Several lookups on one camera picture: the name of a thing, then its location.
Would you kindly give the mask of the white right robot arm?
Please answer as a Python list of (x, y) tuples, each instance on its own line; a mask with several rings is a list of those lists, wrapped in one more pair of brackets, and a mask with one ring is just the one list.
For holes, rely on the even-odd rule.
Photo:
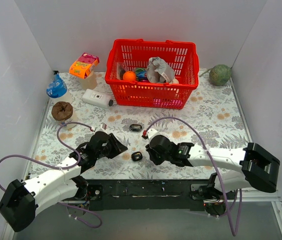
[(207, 185), (207, 194), (218, 199), (225, 190), (255, 188), (266, 193), (277, 190), (280, 161), (257, 143), (245, 148), (211, 148), (205, 150), (199, 144), (181, 142), (175, 144), (167, 137), (150, 129), (146, 151), (155, 165), (168, 161), (178, 167), (216, 166), (226, 169), (222, 178), (214, 178)]

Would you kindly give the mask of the taped black charging case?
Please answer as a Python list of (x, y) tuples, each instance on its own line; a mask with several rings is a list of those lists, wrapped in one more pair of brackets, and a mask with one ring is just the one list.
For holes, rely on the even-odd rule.
[(129, 129), (132, 132), (141, 132), (143, 127), (140, 124), (133, 123), (129, 126)]

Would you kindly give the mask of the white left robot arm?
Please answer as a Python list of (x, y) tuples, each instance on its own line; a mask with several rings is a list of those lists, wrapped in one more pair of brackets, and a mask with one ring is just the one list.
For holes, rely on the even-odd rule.
[(88, 182), (82, 173), (97, 160), (115, 158), (127, 149), (113, 134), (95, 132), (53, 169), (26, 181), (13, 180), (0, 201), (0, 214), (14, 232), (24, 230), (40, 212), (59, 201), (84, 199)]

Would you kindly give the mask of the glossy black gold-trim case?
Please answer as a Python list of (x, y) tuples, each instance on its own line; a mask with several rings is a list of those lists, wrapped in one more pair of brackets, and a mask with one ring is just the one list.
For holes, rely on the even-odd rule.
[(143, 155), (142, 155), (142, 153), (140, 151), (136, 151), (136, 152), (131, 154), (131, 159), (134, 162), (138, 162), (138, 161), (143, 159)]

